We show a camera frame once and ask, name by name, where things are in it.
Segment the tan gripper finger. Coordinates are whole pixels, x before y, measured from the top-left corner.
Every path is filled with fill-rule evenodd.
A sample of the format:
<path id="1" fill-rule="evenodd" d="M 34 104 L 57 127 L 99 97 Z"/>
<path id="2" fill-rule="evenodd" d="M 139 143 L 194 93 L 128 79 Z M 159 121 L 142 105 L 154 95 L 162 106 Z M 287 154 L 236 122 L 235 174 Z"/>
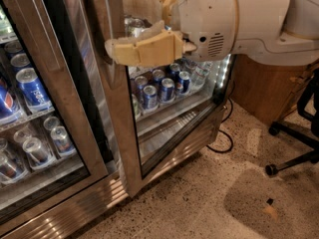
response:
<path id="1" fill-rule="evenodd" d="M 105 42 L 110 58 L 118 65 L 159 67 L 173 63 L 197 46 L 187 42 L 181 31 L 166 30 L 164 21 L 158 21 L 138 37 L 123 37 Z"/>
<path id="2" fill-rule="evenodd" d="M 170 24 L 172 6 L 178 0 L 123 0 L 124 13 L 154 24 L 163 20 Z"/>

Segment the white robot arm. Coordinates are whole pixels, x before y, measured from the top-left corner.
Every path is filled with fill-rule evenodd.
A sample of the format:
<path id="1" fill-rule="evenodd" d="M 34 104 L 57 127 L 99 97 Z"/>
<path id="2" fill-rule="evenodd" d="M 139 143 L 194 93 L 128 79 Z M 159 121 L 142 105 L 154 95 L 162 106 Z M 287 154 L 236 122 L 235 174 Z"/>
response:
<path id="1" fill-rule="evenodd" d="M 264 65 L 303 66 L 319 58 L 318 0 L 123 0 L 123 6 L 151 26 L 137 37 L 105 42 L 120 65 L 240 54 Z"/>

